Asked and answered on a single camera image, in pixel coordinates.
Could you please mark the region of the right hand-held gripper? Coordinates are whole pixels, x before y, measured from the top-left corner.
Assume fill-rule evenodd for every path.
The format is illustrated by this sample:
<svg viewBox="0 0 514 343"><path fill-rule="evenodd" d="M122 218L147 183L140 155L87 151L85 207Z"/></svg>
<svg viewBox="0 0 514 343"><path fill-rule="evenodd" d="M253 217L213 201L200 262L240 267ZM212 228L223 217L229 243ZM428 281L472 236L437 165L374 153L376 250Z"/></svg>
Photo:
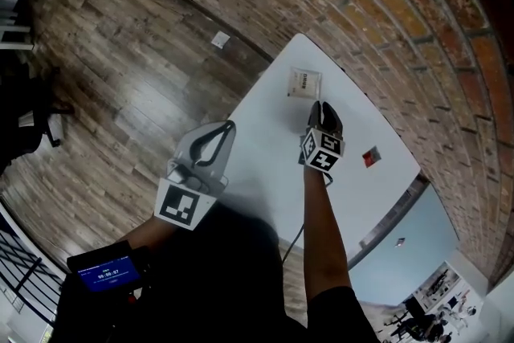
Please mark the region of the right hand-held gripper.
<svg viewBox="0 0 514 343"><path fill-rule="evenodd" d="M314 129L321 127L322 110L322 126L326 133ZM343 157L345 142L342 138L331 135L342 134L341 119L335 109L325 101L322 104L322 110L320 101L315 101L308 118L310 129L300 142L299 163L320 172L328 173Z"/></svg>

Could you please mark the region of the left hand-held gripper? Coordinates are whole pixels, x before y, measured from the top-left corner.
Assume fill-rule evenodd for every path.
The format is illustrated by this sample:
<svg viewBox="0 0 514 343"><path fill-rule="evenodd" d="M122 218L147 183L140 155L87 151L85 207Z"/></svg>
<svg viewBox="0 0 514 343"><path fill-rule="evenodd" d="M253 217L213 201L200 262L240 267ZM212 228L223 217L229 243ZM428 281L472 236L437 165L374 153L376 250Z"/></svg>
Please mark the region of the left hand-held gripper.
<svg viewBox="0 0 514 343"><path fill-rule="evenodd" d="M177 144L175 159L168 162L168 175L159 181L154 216L193 230L228 185L223 173L235 136L232 120L208 123L186 133Z"/></svg>

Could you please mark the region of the white sachet packet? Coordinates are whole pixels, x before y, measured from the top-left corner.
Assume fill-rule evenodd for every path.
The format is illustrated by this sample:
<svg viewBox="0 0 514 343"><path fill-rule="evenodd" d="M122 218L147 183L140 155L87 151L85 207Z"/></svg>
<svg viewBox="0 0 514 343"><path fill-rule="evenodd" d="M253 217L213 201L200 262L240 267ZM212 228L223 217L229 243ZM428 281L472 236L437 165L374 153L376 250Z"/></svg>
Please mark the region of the white sachet packet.
<svg viewBox="0 0 514 343"><path fill-rule="evenodd" d="M320 99L322 74L292 67L288 79L288 96L310 100Z"/></svg>

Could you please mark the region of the small red square packet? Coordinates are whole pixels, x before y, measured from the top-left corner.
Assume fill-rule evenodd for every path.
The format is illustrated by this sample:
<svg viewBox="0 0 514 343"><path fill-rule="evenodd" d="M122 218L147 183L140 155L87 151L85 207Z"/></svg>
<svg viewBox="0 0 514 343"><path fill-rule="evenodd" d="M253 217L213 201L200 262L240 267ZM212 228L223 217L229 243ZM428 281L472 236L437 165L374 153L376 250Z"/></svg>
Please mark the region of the small red square packet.
<svg viewBox="0 0 514 343"><path fill-rule="evenodd" d="M364 160L365 167L370 168L371 166L373 166L374 164L376 164L378 161L381 160L381 154L380 154L377 146L374 146L370 150L365 152L362 155L362 158Z"/></svg>

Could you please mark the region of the person's right forearm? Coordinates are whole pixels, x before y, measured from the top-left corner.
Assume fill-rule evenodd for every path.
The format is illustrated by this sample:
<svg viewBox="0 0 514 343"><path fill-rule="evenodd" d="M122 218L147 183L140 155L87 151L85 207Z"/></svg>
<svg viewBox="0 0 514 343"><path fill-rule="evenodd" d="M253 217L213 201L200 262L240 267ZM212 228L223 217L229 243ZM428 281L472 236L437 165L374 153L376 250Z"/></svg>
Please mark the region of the person's right forearm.
<svg viewBox="0 0 514 343"><path fill-rule="evenodd" d="M324 175L304 167L304 284L307 300L350 287L348 260Z"/></svg>

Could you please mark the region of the person's left forearm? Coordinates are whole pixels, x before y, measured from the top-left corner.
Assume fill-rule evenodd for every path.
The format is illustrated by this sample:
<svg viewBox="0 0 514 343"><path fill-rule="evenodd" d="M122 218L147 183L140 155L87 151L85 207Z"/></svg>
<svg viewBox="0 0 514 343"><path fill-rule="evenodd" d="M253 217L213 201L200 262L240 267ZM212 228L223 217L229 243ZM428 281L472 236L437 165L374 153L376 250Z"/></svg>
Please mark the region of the person's left forearm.
<svg viewBox="0 0 514 343"><path fill-rule="evenodd" d="M145 247L150 254L154 254L158 252L173 235L181 232L187 232L187 229L152 215L147 221L120 238L119 242L127 241L133 250Z"/></svg>

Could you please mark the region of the person's black clothing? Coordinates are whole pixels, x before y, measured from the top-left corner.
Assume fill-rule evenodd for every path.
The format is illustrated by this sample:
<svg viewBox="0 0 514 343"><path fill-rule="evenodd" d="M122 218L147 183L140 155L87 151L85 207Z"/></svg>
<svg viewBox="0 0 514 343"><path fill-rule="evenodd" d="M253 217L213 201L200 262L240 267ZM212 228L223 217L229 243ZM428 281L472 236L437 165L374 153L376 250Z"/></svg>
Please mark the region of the person's black clothing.
<svg viewBox="0 0 514 343"><path fill-rule="evenodd" d="M292 319L275 231L225 206L193 231L174 231L149 260L133 304L69 275L50 343L379 343L347 287L314 297L306 325Z"/></svg>

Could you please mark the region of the black wrist screen device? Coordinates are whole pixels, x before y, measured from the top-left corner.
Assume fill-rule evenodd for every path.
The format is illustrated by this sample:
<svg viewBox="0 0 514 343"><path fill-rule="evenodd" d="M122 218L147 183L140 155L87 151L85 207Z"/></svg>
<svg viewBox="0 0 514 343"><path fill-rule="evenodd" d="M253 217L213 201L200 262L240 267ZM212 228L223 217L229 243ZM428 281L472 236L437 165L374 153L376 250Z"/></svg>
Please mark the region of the black wrist screen device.
<svg viewBox="0 0 514 343"><path fill-rule="evenodd" d="M127 240L67 259L67 267L89 292L132 292L145 285L150 253L132 248Z"/></svg>

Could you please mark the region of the black metal railing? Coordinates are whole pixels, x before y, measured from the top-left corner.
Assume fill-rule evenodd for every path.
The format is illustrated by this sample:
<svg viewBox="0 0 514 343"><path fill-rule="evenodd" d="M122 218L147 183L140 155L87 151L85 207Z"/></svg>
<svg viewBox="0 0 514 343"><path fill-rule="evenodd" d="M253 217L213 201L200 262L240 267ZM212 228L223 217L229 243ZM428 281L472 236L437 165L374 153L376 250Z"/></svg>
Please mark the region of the black metal railing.
<svg viewBox="0 0 514 343"><path fill-rule="evenodd" d="M9 232L0 230L0 293L16 312L27 308L53 325L63 281Z"/></svg>

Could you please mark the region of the black mesh office chair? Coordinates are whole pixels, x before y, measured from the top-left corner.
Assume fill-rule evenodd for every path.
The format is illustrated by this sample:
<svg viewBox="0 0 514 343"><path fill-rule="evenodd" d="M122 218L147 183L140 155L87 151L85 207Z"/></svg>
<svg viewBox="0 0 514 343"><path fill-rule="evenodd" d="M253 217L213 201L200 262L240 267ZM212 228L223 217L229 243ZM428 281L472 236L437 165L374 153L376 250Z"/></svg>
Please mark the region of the black mesh office chair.
<svg viewBox="0 0 514 343"><path fill-rule="evenodd" d="M397 320L386 324L396 325L396 329L390 334L391 337L398 336L399 339L405 334L414 340L435 343L444 334L443 325L439 317L435 314L427 314L415 297L410 297L404 301L406 314Z"/></svg>

